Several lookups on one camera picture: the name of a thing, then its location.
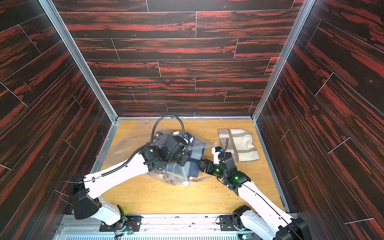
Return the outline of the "clear plastic vacuum bag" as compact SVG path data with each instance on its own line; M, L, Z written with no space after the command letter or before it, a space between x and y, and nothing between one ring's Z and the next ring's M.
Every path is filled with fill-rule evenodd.
M178 121L181 129L158 131L158 125L167 117ZM206 142L187 132L177 116L163 116L155 122L147 143L126 158L118 151L120 163L88 177L86 182L92 186L106 185L110 189L136 176L149 174L171 185L187 186L199 177L205 150L216 146L215 142Z

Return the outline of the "dark blue grey plaid scarf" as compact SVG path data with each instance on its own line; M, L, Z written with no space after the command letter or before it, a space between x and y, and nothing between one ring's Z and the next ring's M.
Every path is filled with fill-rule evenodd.
M203 159L207 144L194 136L194 141L189 146L189 158L182 167L178 164L168 165L165 168L165 180L172 185L182 184L187 186L190 181L199 176L198 162Z

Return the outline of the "beige striped scarf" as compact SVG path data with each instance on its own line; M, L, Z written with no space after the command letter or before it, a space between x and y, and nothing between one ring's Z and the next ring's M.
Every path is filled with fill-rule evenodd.
M219 129L221 147L232 153L235 162L252 162L260 159L253 145L252 134L244 129Z

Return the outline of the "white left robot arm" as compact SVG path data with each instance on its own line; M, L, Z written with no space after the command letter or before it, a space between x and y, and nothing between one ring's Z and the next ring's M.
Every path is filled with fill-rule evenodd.
M127 160L93 174L75 174L72 195L75 219L94 218L108 226L126 222L122 207L105 201L102 194L136 176L161 170L170 163L184 166L190 157L189 147L193 140L189 133L158 132Z

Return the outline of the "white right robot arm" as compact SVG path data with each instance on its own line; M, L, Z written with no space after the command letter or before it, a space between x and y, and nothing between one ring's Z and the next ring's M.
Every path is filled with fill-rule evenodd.
M231 153L215 148L214 160L201 160L198 166L201 172L215 176L248 203L233 211L233 223L237 230L250 230L263 240L312 239L308 224L269 200L245 173L237 169Z

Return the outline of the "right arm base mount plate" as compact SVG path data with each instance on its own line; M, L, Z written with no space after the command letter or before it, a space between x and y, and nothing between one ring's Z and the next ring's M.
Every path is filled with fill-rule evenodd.
M239 231L235 226L233 215L219 215L216 224L220 226L222 232Z

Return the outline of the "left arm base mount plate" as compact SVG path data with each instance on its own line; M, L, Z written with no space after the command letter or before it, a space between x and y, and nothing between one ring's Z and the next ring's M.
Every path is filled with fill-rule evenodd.
M116 232L116 233L133 233L139 232L142 225L143 216L140 215L126 215L125 220L118 221L117 223L109 226L102 222L100 232Z

